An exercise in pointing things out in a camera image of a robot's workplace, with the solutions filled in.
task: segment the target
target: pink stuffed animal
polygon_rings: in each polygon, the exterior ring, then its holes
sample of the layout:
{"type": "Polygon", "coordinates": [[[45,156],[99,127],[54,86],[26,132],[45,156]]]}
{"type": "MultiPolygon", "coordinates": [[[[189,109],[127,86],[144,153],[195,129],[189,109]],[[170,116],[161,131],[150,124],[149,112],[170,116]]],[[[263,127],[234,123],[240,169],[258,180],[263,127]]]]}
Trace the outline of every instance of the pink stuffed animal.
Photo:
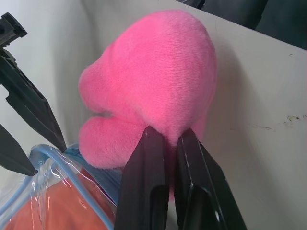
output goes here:
{"type": "Polygon", "coordinates": [[[84,103],[112,114],[84,124],[81,154],[95,167],[124,166],[147,126],[170,147],[190,127],[201,139],[215,86],[214,47],[201,22],[179,10],[145,16],[81,75],[84,103]]]}

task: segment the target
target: pink plush toy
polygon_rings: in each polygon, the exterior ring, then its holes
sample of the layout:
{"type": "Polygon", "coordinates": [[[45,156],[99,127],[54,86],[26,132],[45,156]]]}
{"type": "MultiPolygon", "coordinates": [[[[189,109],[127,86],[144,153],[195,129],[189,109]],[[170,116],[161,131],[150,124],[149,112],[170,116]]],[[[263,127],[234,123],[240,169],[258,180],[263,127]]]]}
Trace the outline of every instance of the pink plush toy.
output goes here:
{"type": "Polygon", "coordinates": [[[140,19],[81,75],[86,106],[112,114],[84,124],[81,154],[95,167],[124,166],[147,126],[170,147],[190,127],[201,139],[215,86],[214,47],[198,19],[179,10],[140,19]]]}

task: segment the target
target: plastic wrapping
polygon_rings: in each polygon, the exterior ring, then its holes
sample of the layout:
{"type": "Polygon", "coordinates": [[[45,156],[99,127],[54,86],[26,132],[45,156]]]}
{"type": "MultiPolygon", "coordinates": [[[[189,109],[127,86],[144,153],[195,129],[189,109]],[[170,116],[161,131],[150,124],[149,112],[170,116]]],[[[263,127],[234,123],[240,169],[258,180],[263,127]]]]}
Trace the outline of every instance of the plastic wrapping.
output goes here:
{"type": "Polygon", "coordinates": [[[82,160],[77,146],[68,151],[61,154],[47,145],[31,150],[29,158],[38,174],[21,176],[1,189],[0,230],[113,228],[118,170],[91,169],[76,160],[82,160]]]}

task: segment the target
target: plush toy foot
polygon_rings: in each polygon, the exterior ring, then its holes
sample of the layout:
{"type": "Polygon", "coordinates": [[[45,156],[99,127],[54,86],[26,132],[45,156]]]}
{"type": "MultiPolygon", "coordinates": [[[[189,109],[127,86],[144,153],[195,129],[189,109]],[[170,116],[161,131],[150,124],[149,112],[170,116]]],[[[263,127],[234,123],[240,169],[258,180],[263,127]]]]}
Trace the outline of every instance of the plush toy foot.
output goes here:
{"type": "Polygon", "coordinates": [[[79,148],[85,160],[94,167],[124,166],[145,128],[115,117],[93,117],[80,130],[79,148]]]}

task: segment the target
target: orange fabric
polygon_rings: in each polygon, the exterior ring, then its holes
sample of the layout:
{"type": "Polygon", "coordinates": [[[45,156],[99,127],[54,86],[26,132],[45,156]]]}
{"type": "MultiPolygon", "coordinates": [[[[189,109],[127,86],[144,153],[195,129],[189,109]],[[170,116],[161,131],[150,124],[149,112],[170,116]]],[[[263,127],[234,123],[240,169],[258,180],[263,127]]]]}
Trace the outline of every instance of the orange fabric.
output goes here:
{"type": "MultiPolygon", "coordinates": [[[[81,174],[78,177],[114,222],[114,206],[105,198],[93,181],[90,181],[81,174]]],[[[86,203],[69,179],[49,187],[40,196],[32,197],[5,228],[5,230],[106,229],[104,223],[86,203]]]]}

